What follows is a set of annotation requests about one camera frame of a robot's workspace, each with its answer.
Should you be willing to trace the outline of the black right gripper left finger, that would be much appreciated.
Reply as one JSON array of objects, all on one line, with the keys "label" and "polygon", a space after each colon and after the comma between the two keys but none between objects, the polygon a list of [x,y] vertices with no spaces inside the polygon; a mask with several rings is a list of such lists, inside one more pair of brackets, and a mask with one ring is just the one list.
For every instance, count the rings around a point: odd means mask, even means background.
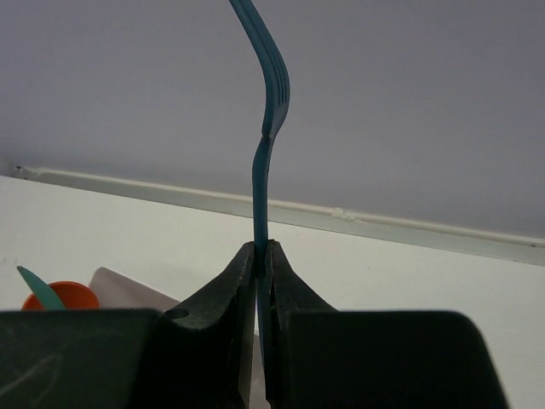
[{"label": "black right gripper left finger", "polygon": [[175,307],[1,315],[4,408],[245,408],[255,247]]}]

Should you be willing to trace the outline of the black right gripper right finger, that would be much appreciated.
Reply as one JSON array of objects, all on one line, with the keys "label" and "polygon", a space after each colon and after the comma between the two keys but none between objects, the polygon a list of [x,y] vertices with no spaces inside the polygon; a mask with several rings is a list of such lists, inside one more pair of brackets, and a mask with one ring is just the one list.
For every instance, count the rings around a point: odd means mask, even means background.
[{"label": "black right gripper right finger", "polygon": [[505,408],[478,327],[447,310],[339,311],[267,245],[261,351],[273,408]]}]

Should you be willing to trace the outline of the teal spoon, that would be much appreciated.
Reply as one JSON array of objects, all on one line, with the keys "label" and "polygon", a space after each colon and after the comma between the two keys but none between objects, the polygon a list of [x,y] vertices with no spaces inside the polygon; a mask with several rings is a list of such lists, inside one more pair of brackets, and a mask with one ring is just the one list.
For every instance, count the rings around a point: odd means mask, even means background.
[{"label": "teal spoon", "polygon": [[46,310],[62,310],[65,308],[64,303],[54,290],[46,284],[42,279],[35,275],[28,268],[16,267],[21,278],[26,282],[27,286],[32,291],[32,294],[40,302]]}]

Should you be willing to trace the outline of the white left divided container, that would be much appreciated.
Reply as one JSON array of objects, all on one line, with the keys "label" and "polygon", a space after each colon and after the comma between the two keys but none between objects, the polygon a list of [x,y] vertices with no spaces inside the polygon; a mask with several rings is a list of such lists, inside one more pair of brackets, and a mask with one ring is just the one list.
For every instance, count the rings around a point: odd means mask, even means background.
[{"label": "white left divided container", "polygon": [[108,268],[95,271],[89,288],[97,296],[101,308],[152,308],[164,312],[180,303]]}]

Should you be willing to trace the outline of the orange spoon in container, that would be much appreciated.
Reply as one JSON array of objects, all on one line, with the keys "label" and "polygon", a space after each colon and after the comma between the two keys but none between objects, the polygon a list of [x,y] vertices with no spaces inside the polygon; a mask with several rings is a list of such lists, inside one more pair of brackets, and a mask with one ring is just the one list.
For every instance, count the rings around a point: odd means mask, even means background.
[{"label": "orange spoon in container", "polygon": [[[65,309],[97,309],[100,302],[95,293],[86,285],[75,281],[56,281],[49,283],[49,287],[62,301]],[[43,305],[31,294],[23,303],[22,311],[42,311]]]}]

